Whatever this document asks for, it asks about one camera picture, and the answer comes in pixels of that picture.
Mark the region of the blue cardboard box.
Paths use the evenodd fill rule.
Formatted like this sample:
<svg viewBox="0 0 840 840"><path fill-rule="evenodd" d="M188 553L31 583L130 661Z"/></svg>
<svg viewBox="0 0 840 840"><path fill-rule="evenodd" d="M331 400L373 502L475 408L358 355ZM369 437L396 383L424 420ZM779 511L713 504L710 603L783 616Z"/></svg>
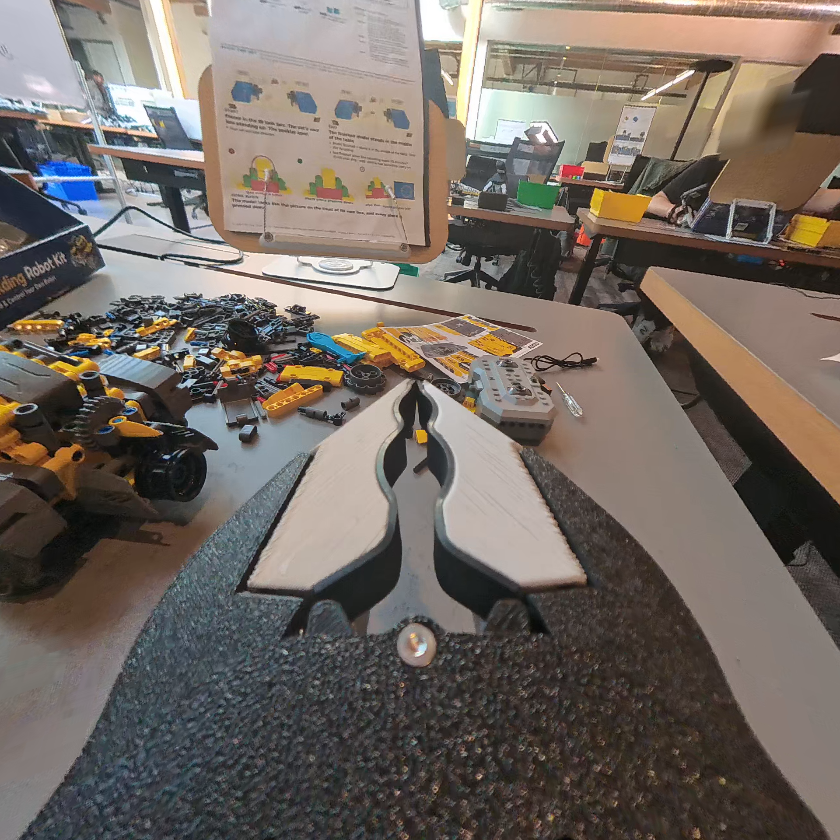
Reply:
<svg viewBox="0 0 840 840"><path fill-rule="evenodd" d="M1 174L1 327L84 284L105 266L86 224Z"/></svg>

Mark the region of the grey toy battery hub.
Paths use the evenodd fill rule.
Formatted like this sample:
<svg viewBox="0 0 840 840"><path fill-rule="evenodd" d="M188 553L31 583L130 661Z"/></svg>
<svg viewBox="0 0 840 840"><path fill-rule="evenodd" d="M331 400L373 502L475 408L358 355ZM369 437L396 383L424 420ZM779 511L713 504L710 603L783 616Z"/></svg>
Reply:
<svg viewBox="0 0 840 840"><path fill-rule="evenodd" d="M556 408L531 362L483 356L469 367L475 415L520 443L536 445L551 430Z"/></svg>

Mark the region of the wooden background table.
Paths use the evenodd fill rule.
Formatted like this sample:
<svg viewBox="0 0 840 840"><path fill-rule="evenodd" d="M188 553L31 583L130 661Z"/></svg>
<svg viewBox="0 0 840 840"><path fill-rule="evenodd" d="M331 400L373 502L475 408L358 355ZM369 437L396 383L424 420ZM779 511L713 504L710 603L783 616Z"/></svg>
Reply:
<svg viewBox="0 0 840 840"><path fill-rule="evenodd" d="M839 502L838 299L661 267L641 290Z"/></svg>
<svg viewBox="0 0 840 840"><path fill-rule="evenodd" d="M558 206L551 210L513 206L511 209L499 211L478 207L478 202L474 197L466 198L461 205L454 204L454 198L450 197L448 213L452 217L474 217L500 224L544 228L558 232L574 230L572 216L564 208ZM736 256L751 256L774 262L781 261L789 265L819 266L831 270L839 268L838 251L836 250L807 250L790 248L783 244L718 240L695 233L687 228L669 225L657 219L643 218L634 224L623 220L598 217L594 216L592 211L585 207L579 209L576 216L587 235L591 237L591 247L584 258L568 298L568 302L574 306L580 305L583 301L595 267L599 253L598 249L605 238L644 242L644 250L646 251L649 251L653 245L657 245L671 248L709 250Z"/></svg>

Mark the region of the clipboard with instruction sheet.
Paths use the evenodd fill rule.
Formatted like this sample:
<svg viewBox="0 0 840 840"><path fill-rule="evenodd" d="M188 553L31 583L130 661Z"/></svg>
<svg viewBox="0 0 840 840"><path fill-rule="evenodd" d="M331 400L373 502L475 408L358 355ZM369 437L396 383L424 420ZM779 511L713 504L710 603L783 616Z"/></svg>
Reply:
<svg viewBox="0 0 840 840"><path fill-rule="evenodd" d="M249 253L425 264L452 181L420 2L211 2L198 85L215 230Z"/></svg>

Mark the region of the blue curved toy panel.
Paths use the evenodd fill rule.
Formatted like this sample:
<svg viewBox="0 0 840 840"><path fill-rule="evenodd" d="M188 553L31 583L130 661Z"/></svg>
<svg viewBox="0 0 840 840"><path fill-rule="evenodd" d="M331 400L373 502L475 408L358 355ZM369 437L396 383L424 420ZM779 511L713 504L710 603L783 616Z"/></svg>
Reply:
<svg viewBox="0 0 840 840"><path fill-rule="evenodd" d="M309 332L306 335L307 342L311 347L320 350L326 354L330 354L334 359L341 363L353 366L362 363L366 357L365 351L353 351L338 344L331 336L324 332Z"/></svg>

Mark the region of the yellow plastic bin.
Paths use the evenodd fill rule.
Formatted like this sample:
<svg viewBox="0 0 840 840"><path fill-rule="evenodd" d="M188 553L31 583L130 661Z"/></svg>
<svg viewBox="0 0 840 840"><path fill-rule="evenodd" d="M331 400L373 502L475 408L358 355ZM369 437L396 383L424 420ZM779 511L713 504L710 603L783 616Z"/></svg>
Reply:
<svg viewBox="0 0 840 840"><path fill-rule="evenodd" d="M784 231L784 239L808 249L839 250L839 221L796 214Z"/></svg>
<svg viewBox="0 0 840 840"><path fill-rule="evenodd" d="M591 196L591 215L599 219L638 224L646 214L652 197L595 188Z"/></svg>

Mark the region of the yellow striped leaflet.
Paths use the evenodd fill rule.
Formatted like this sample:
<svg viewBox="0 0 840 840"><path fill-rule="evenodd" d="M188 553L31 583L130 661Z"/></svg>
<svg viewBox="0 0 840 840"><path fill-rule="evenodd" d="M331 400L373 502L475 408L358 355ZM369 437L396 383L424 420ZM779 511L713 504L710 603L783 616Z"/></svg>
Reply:
<svg viewBox="0 0 840 840"><path fill-rule="evenodd" d="M531 334L469 314L428 325L384 330L457 383L467 382L470 366L478 358L521 358L542 346Z"/></svg>

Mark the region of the grey desk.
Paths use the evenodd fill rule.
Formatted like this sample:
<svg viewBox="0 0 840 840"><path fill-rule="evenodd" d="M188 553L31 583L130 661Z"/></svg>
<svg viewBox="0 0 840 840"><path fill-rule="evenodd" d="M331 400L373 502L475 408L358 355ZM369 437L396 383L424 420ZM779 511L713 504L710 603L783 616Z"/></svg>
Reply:
<svg viewBox="0 0 840 840"><path fill-rule="evenodd" d="M238 291L300 303L323 328L426 324L472 313L525 328L542 351L598 358L558 378L583 406L560 409L540 451L639 541L679 591L774 762L838 838L838 649L619 318L560 303L400 279L370 300L120 253L60 312L104 312L131 295ZM55 594L2 604L2 838L18 838L63 780L96 724L149 615L204 540L329 428L263 423L240 444L217 406L190 412L220 447L204 493L178 523L131 523L105 539Z"/></svg>

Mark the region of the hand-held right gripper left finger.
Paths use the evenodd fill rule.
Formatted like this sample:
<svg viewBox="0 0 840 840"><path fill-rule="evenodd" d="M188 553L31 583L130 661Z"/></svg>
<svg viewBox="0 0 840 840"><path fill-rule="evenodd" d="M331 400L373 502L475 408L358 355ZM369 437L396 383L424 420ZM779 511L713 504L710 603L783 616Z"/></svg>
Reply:
<svg viewBox="0 0 840 840"><path fill-rule="evenodd" d="M415 383L395 385L312 451L247 580L249 592L384 598L401 573L393 491L406 467Z"/></svg>

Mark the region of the pile of loose toy bricks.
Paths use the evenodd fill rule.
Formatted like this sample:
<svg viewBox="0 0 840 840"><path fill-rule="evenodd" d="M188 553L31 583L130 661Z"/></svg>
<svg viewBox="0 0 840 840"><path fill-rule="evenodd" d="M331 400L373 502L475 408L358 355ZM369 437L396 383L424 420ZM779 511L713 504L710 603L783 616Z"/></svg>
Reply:
<svg viewBox="0 0 840 840"><path fill-rule="evenodd" d="M2 362L24 359L63 374L80 399L114 397L126 416L185 424L191 405L218 404L226 425L248 440L271 418L301 412L339 426L360 406L362 395L343 384L349 365L307 342L319 315L300 304L279 308L240 293L133 295L101 313L38 311L30 319L63 319L65 328L21 334L7 327ZM365 351L362 363L393 364L385 347L365 337L329 336Z"/></svg>

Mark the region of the blue plastic crate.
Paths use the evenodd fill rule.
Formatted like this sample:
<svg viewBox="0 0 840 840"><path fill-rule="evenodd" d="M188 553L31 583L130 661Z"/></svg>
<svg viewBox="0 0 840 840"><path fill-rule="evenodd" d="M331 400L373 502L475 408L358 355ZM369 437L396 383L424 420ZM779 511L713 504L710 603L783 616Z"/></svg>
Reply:
<svg viewBox="0 0 840 840"><path fill-rule="evenodd" d="M41 185L50 196L74 203L98 200L96 182L92 180L95 172L84 164L51 161L38 164L37 173L45 179Z"/></svg>

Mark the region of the black office chair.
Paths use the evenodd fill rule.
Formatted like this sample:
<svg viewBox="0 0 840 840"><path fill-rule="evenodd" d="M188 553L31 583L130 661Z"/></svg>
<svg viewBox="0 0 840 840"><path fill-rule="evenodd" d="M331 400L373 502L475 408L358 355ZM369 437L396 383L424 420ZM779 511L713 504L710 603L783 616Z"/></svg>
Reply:
<svg viewBox="0 0 840 840"><path fill-rule="evenodd" d="M516 199L518 183L528 179L549 183L564 146L546 121L533 121L523 137L516 139L507 161L507 194ZM500 291L528 298L552 300L555 277L563 259L561 231L532 227L525 246L500 279Z"/></svg>

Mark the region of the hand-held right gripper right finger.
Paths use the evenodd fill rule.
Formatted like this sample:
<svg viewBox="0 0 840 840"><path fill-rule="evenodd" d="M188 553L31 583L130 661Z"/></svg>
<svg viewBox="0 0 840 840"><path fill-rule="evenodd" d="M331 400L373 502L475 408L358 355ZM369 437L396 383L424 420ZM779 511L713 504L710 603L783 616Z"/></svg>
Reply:
<svg viewBox="0 0 840 840"><path fill-rule="evenodd" d="M523 448L423 384L429 468L440 484L442 547L513 592L586 585L574 554L523 459Z"/></svg>

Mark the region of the white standing sign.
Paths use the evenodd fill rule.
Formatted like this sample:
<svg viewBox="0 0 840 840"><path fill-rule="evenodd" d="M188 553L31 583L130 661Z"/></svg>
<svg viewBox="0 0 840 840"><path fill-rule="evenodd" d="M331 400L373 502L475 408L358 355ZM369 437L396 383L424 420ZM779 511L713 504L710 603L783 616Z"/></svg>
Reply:
<svg viewBox="0 0 840 840"><path fill-rule="evenodd" d="M610 143L605 162L610 166L630 167L643 152L656 114L656 106L625 104Z"/></svg>

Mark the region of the yellow toy brick vehicle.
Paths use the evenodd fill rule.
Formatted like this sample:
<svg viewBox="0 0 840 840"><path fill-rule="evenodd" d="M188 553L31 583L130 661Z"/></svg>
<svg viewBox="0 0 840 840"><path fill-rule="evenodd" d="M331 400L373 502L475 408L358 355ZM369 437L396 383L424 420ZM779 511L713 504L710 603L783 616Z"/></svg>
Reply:
<svg viewBox="0 0 840 840"><path fill-rule="evenodd" d="M181 374L155 360L12 339L1 397L4 600L53 586L117 520L192 502L218 449L187 424Z"/></svg>

